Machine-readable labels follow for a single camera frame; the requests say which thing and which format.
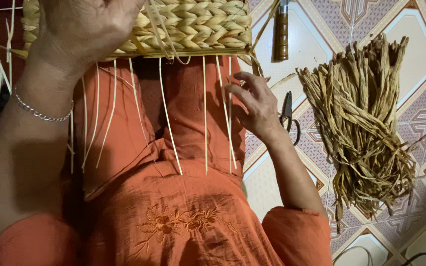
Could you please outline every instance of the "wooden knife handle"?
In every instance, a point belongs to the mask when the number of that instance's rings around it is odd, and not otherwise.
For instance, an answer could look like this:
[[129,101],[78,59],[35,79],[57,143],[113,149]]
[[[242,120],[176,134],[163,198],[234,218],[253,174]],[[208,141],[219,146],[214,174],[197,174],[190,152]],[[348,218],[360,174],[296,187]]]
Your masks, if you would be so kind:
[[272,62],[289,59],[289,15],[276,14],[274,18],[274,49]]

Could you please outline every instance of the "tiled floor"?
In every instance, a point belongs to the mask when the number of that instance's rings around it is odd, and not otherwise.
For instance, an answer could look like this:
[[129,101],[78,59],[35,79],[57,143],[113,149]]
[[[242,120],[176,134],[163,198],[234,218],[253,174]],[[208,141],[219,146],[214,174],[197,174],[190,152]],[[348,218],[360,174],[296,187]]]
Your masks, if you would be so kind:
[[[253,35],[262,27],[272,0],[250,1]],[[400,74],[398,102],[399,135],[404,141],[415,141],[426,134],[426,0],[296,0],[289,4],[290,59],[271,64],[272,24],[266,28],[257,45],[257,57],[264,75],[271,76],[269,85],[295,72],[295,68],[313,68],[330,60],[334,53],[344,50],[351,41],[367,44],[373,36],[383,32],[389,40],[410,37]],[[243,70],[250,67],[240,62]],[[353,246],[370,250],[374,265],[401,265],[419,252],[426,252],[426,139],[413,156],[417,161],[414,195],[395,206],[390,216],[385,206],[377,213],[377,220],[366,217],[359,209],[345,210],[341,233],[334,223],[335,196],[329,185],[336,173],[323,149],[321,136],[314,122],[313,111],[302,93],[297,77],[276,88],[274,94],[281,101],[287,91],[293,93],[294,118],[302,128],[296,147],[301,159],[316,182],[319,194],[327,207],[332,227],[331,251],[335,258]],[[291,132],[293,139],[296,132]],[[246,163],[244,186],[248,200],[262,219],[267,211],[280,205],[275,172],[263,143],[252,134],[246,135]],[[337,265],[367,265],[367,255],[355,249],[340,258]],[[426,258],[412,265],[426,266]]]

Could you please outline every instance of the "orange sleeve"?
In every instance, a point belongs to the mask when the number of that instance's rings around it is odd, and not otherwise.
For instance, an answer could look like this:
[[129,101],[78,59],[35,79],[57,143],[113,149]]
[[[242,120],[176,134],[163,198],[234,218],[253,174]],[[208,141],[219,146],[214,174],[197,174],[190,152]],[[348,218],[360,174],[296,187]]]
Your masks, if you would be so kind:
[[51,214],[15,222],[0,235],[0,266],[78,265],[80,240],[74,229]]
[[262,227],[284,265],[331,265],[328,218],[311,210],[271,209]]

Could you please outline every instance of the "right hand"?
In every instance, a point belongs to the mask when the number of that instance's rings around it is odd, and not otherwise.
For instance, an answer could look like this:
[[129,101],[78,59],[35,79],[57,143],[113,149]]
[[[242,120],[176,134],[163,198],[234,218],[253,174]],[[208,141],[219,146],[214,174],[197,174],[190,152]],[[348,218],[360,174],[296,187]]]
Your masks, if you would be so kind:
[[225,88],[233,93],[246,107],[233,106],[233,112],[241,125],[257,136],[264,144],[268,145],[277,139],[286,130],[279,122],[277,112],[277,98],[266,84],[263,77],[255,76],[248,72],[239,72],[233,75],[245,85],[229,84]]

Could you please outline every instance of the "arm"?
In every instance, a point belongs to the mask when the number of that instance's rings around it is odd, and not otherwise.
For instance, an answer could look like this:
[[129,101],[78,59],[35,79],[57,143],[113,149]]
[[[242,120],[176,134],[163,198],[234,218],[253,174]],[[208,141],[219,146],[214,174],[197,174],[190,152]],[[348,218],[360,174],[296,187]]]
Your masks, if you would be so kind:
[[[39,38],[17,93],[45,116],[65,117],[73,88],[131,32],[141,0],[40,0]],[[61,213],[59,175],[69,120],[48,122],[11,97],[0,118],[0,233],[32,214]]]
[[226,88],[247,109],[246,112],[241,106],[235,106],[234,112],[241,124],[266,145],[274,163],[284,207],[310,209],[326,217],[316,186],[300,161],[290,136],[279,123],[277,99],[264,78],[247,72],[236,73],[234,78],[245,81],[245,86],[228,85]]

